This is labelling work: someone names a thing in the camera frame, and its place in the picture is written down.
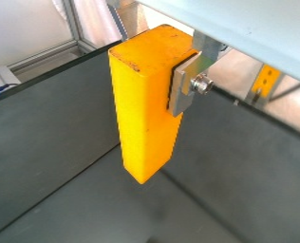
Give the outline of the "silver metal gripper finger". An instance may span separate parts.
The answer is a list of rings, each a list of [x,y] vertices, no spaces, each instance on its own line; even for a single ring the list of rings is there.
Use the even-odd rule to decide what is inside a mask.
[[[177,117],[191,107],[196,93],[207,94],[213,88],[208,69],[216,63],[223,43],[196,30],[192,47],[199,51],[173,67],[168,110]]]

